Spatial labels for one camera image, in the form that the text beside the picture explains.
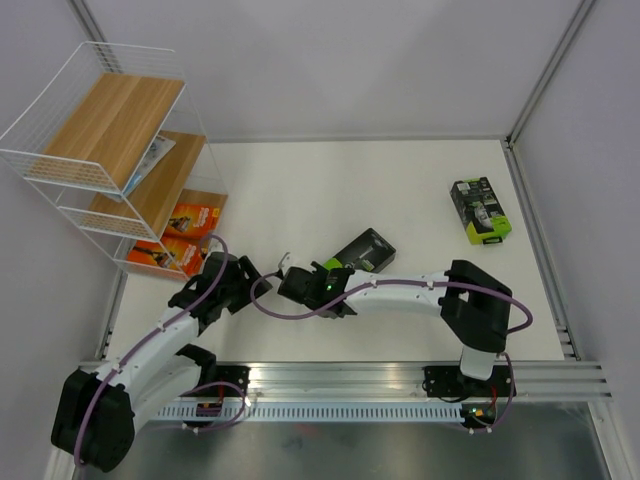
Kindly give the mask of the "black green razor box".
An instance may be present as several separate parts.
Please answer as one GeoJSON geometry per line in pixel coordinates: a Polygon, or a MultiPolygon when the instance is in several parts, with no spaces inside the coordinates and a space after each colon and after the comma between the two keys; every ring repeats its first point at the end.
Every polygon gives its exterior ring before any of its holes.
{"type": "Polygon", "coordinates": [[[450,197],[472,245],[503,243],[512,225],[487,177],[455,181],[450,197]]]}
{"type": "Polygon", "coordinates": [[[327,270],[353,268],[382,272],[396,257],[396,249],[373,228],[368,228],[323,263],[327,270]]]}

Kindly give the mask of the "orange Gillette Fusion5 razor box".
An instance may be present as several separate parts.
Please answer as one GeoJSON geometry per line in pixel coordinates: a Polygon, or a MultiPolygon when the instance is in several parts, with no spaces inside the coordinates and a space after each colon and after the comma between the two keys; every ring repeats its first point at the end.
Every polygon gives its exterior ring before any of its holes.
{"type": "Polygon", "coordinates": [[[215,229],[220,213],[219,207],[178,203],[170,215],[164,234],[175,238],[199,239],[215,229]]]}

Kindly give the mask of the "white Gillette SkinGuard razor pack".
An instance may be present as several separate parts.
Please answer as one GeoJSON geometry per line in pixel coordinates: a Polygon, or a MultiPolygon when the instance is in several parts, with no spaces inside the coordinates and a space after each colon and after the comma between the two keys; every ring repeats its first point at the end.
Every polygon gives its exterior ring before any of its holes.
{"type": "Polygon", "coordinates": [[[138,165],[132,178],[124,188],[123,195],[130,195],[146,176],[156,167],[156,165],[166,156],[176,145],[174,140],[163,135],[157,135],[152,141],[149,149],[138,165]]]}

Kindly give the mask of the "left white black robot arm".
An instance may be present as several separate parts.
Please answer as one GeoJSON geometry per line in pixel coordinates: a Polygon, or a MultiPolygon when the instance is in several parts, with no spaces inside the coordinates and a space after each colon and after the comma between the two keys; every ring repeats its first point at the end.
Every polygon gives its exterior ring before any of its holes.
{"type": "Polygon", "coordinates": [[[271,290],[248,257],[208,256],[168,301],[156,325],[123,355],[92,371],[77,369],[65,380],[52,431],[54,447],[77,466],[114,470],[136,434],[179,396],[246,398],[246,386],[219,374],[214,353],[195,340],[223,312],[234,314],[271,290]]]}

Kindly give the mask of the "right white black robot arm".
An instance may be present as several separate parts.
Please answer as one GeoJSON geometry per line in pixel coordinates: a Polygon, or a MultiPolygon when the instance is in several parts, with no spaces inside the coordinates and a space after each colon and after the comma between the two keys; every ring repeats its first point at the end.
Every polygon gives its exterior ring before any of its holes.
{"type": "Polygon", "coordinates": [[[344,318],[405,312],[442,319],[462,344],[456,381],[478,395],[493,381],[494,362],[506,347],[512,290],[467,260],[442,272],[394,278],[353,268],[291,267],[278,294],[315,315],[344,318]]]}

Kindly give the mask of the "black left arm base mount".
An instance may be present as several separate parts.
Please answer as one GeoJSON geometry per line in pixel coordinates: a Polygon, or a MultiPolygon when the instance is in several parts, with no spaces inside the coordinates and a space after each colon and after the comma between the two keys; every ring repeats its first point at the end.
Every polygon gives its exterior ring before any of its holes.
{"type": "Polygon", "coordinates": [[[240,398],[247,393],[250,368],[246,365],[220,365],[206,380],[200,380],[192,391],[182,394],[186,398],[240,398]]]}

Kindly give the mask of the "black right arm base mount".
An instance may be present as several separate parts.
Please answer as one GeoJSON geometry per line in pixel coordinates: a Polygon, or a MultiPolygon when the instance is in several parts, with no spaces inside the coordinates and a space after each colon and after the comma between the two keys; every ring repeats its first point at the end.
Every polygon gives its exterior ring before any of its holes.
{"type": "Polygon", "coordinates": [[[427,365],[422,389],[428,398],[461,402],[469,398],[508,398],[514,380],[507,366],[495,366],[488,380],[464,376],[457,365],[427,365]]]}

